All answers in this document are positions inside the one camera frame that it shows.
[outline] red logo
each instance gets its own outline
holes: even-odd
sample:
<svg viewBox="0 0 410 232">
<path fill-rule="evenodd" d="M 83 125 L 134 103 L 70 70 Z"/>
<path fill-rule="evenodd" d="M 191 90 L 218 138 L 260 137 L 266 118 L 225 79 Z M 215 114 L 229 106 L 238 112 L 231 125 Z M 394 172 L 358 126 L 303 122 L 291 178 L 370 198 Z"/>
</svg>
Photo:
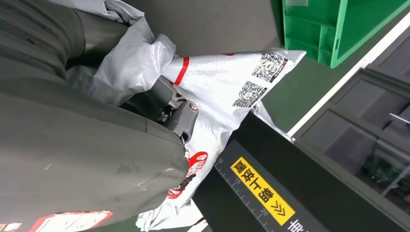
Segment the red logo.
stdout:
<svg viewBox="0 0 410 232">
<path fill-rule="evenodd" d="M 168 190 L 167 197 L 169 199 L 175 199 L 181 195 L 182 191 L 185 190 L 185 188 L 188 186 L 191 180 L 194 177 L 196 177 L 196 174 L 205 165 L 206 159 L 208 159 L 208 153 L 204 151 L 200 151 L 188 160 L 189 169 L 188 169 L 187 176 L 185 177 L 184 181 L 182 181 L 182 183 L 178 187 Z"/>
</svg>

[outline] green plastic crate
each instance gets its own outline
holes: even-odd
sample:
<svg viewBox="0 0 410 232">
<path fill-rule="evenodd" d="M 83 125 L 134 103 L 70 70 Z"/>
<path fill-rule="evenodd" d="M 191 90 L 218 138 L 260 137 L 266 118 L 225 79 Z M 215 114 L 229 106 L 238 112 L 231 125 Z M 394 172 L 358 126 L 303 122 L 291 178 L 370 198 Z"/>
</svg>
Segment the green plastic crate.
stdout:
<svg viewBox="0 0 410 232">
<path fill-rule="evenodd" d="M 282 0 L 285 47 L 336 67 L 410 0 Z"/>
</svg>

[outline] gray floor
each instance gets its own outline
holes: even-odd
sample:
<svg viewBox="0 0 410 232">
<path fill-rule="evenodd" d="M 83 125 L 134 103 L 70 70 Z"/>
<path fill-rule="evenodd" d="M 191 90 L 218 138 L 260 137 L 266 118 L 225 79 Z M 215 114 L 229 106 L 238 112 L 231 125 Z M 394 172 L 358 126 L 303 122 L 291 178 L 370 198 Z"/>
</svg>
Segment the gray floor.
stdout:
<svg viewBox="0 0 410 232">
<path fill-rule="evenodd" d="M 270 0 L 126 0 L 180 56 L 280 46 Z"/>
</svg>

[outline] plastic wrapping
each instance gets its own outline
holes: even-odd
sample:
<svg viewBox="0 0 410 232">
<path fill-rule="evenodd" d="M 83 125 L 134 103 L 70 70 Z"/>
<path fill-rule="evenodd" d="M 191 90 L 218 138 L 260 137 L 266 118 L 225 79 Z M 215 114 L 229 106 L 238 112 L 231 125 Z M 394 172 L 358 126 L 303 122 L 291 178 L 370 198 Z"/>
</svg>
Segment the plastic wrapping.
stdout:
<svg viewBox="0 0 410 232">
<path fill-rule="evenodd" d="M 182 96 L 197 104 L 199 114 L 192 138 L 185 144 L 191 155 L 187 177 L 180 186 L 168 191 L 161 207 L 140 214 L 137 226 L 142 231 L 180 226 L 173 217 L 160 211 L 165 208 L 192 208 L 185 203 L 210 172 L 232 132 L 256 104 L 256 114 L 266 118 L 260 100 L 296 66 L 304 54 L 303 51 L 269 49 L 176 58 L 168 65 L 162 75 L 175 84 Z"/>
<path fill-rule="evenodd" d="M 67 83 L 103 102 L 121 105 L 135 93 L 151 89 L 174 57 L 176 46 L 160 34 L 157 39 L 145 18 L 135 22 L 105 56 L 94 76 L 67 75 Z M 75 67 L 71 72 L 84 71 Z"/>
<path fill-rule="evenodd" d="M 262 101 L 256 103 L 256 105 L 252 108 L 251 112 L 257 116 L 262 122 L 270 126 L 274 131 L 282 135 L 285 139 L 287 139 L 292 144 L 294 143 L 295 139 L 290 137 L 286 132 L 282 131 L 279 127 L 277 127 L 271 117 L 269 116 L 268 111 L 266 110 Z"/>
<path fill-rule="evenodd" d="M 133 24 L 144 16 L 144 12 L 135 9 L 120 0 L 48 0 L 63 6 L 98 15 L 119 23 Z"/>
</svg>

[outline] screw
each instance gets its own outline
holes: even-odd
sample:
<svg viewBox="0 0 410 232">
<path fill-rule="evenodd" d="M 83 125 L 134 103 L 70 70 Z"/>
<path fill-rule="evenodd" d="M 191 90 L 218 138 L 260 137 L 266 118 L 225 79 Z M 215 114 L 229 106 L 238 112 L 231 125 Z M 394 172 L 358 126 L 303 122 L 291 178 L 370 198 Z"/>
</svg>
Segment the screw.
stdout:
<svg viewBox="0 0 410 232">
<path fill-rule="evenodd" d="M 191 109 L 193 112 L 198 111 L 198 107 L 196 106 L 195 103 L 193 103 L 193 102 L 190 101 L 190 102 L 188 103 L 188 106 L 190 107 L 190 109 Z"/>
<path fill-rule="evenodd" d="M 189 159 L 190 158 L 190 152 L 185 150 L 184 157 L 185 157 L 185 159 Z"/>
</svg>

